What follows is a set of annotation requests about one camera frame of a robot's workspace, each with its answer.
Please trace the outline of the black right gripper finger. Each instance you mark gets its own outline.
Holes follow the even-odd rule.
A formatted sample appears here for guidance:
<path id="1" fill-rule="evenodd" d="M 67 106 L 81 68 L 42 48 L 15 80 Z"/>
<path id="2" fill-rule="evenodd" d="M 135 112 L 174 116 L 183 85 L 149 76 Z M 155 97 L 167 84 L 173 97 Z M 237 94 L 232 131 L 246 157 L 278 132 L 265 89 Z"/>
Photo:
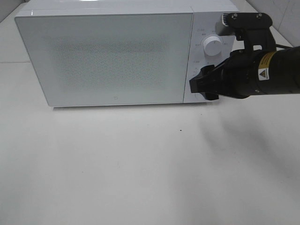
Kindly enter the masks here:
<path id="1" fill-rule="evenodd" d="M 201 68 L 199 75 L 202 77 L 206 76 L 215 66 L 208 65 Z M 201 92 L 200 93 L 206 100 L 219 100 L 218 94 L 211 94 L 208 92 Z"/>
<path id="2" fill-rule="evenodd" d="M 219 73 L 214 71 L 200 71 L 189 81 L 192 93 L 218 93 Z"/>

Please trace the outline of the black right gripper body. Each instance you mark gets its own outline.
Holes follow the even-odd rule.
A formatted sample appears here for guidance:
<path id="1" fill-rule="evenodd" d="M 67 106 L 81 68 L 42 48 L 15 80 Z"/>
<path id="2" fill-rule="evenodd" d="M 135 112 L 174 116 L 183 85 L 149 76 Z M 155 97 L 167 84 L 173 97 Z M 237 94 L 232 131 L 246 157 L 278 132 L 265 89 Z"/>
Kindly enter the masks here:
<path id="1" fill-rule="evenodd" d="M 244 49 L 230 53 L 223 67 L 223 78 L 228 90 L 225 96 L 247 98 L 266 95 L 262 82 L 270 81 L 270 64 L 276 53 L 276 42 L 269 29 L 236 30 Z"/>

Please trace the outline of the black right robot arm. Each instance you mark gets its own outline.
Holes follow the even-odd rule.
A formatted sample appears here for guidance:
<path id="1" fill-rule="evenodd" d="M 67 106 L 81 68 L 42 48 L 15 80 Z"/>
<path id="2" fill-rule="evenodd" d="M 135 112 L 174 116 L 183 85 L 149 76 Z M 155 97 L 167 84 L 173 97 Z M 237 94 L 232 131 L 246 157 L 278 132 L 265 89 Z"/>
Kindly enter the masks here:
<path id="1" fill-rule="evenodd" d="M 242 38 L 244 49 L 232 51 L 216 66 L 202 67 L 189 81 L 192 93 L 216 100 L 219 96 L 245 99 L 300 92 L 299 47 L 276 50 L 269 29 L 244 30 L 236 38 Z"/>

